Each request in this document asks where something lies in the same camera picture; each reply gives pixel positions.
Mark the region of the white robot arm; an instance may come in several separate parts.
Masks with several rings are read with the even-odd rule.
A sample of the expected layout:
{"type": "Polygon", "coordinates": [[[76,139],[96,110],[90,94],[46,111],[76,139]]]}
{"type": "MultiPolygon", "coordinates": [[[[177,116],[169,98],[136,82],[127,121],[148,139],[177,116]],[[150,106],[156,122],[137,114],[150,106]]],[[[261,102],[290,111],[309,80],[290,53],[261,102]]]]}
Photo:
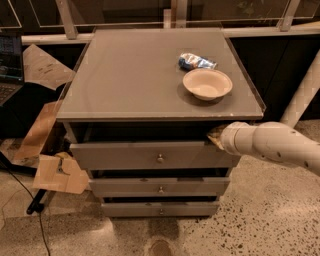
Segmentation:
{"type": "Polygon", "coordinates": [[[249,155],[276,164],[292,164],[320,175],[320,144],[294,129],[320,88],[320,51],[279,122],[249,125],[233,122],[207,137],[230,155],[249,155]]]}

